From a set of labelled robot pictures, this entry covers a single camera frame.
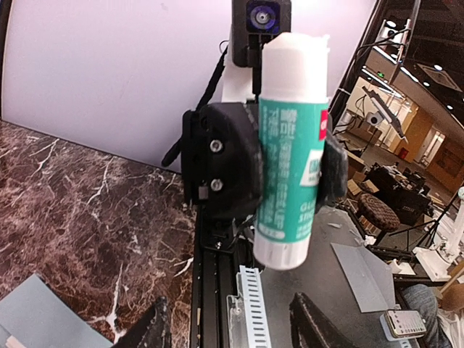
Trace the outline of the green white glue stick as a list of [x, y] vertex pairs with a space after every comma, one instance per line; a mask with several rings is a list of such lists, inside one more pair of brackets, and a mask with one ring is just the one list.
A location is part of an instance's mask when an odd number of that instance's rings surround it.
[[262, 50], [262, 203], [253, 252], [273, 270], [307, 257], [328, 126], [328, 37], [282, 33]]

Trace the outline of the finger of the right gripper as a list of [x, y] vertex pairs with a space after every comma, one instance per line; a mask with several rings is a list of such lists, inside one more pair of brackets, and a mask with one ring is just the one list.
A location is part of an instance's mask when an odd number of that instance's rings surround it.
[[262, 201], [257, 104], [211, 103], [183, 115], [181, 173], [186, 202], [211, 218], [244, 218]]
[[330, 130], [327, 131], [320, 168], [315, 213], [324, 206], [333, 206], [347, 194], [348, 155]]

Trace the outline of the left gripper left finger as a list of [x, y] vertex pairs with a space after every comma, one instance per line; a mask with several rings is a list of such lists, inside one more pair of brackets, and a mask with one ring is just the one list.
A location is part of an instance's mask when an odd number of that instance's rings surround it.
[[166, 297], [158, 297], [114, 348], [171, 347], [170, 315]]

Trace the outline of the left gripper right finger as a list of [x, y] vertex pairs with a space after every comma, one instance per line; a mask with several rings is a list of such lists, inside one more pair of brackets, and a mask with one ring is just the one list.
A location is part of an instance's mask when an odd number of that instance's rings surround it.
[[294, 294], [289, 311], [293, 347], [356, 347], [305, 293]]

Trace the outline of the teal green envelope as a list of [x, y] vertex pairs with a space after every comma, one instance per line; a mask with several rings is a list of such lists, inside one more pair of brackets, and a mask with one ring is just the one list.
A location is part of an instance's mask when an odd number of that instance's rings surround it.
[[1, 300], [1, 330], [24, 347], [111, 347], [35, 274]]

